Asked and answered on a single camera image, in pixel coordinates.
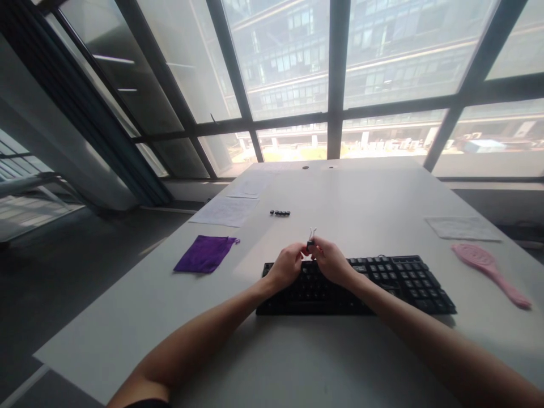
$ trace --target curtain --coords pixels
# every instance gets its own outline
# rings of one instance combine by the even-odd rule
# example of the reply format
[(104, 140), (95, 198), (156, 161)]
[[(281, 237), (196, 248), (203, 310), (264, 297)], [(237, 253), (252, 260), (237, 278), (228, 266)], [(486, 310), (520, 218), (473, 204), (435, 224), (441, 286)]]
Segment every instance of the curtain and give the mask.
[(0, 1), (0, 31), (32, 76), (141, 205), (172, 195), (31, 0)]

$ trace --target white table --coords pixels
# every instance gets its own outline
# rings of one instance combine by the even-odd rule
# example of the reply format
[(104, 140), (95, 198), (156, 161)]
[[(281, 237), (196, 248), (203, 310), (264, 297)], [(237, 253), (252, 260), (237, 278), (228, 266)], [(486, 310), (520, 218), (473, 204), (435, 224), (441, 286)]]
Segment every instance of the white table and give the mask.
[[(170, 332), (249, 287), (264, 262), (295, 240), (305, 242), (312, 226), (346, 257), (420, 255), (457, 306), (449, 320), (455, 330), (544, 388), (544, 269), (538, 262), (489, 224), (504, 241), (480, 245), (533, 302), (532, 311), (519, 310), (456, 258), (454, 241), (438, 239), (424, 221), (477, 213), (413, 159), (308, 161), (291, 168), (276, 175), (241, 228), (184, 224), (35, 356), (106, 403)], [(291, 216), (272, 217), (272, 209)], [(173, 275), (199, 234), (235, 236), (241, 243), (211, 275)], [(388, 328), (363, 316), (252, 314), (178, 399), (188, 407), (457, 406)]]

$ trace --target purple pouch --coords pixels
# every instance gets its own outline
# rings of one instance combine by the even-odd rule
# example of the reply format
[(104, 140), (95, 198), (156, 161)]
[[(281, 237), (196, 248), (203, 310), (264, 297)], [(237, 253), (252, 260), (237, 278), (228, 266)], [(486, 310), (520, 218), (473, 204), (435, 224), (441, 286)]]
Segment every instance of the purple pouch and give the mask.
[(181, 257), (174, 271), (210, 274), (231, 250), (232, 244), (239, 242), (239, 239), (233, 237), (199, 235)]

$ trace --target black keyboard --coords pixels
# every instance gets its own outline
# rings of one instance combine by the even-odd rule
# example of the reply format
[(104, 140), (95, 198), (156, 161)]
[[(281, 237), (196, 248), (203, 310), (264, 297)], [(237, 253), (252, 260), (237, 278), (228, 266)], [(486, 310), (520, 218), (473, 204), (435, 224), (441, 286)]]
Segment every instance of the black keyboard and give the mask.
[[(419, 256), (350, 258), (357, 272), (429, 315), (454, 315), (455, 305)], [(273, 263), (265, 263), (265, 277)], [(304, 261), (285, 290), (257, 308), (258, 315), (374, 315), (351, 292), (323, 276), (316, 261)]]

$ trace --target white paper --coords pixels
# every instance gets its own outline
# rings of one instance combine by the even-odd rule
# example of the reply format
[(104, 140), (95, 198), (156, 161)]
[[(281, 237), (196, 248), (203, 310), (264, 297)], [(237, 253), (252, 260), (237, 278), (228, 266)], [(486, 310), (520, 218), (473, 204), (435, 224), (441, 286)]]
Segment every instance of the white paper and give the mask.
[(265, 172), (250, 172), (244, 175), (243, 180), (227, 194), (227, 197), (259, 198), (266, 190), (274, 175)]
[(501, 241), (478, 217), (429, 217), (425, 220), (442, 239)]
[(241, 227), (258, 203), (258, 199), (215, 197), (189, 222)]

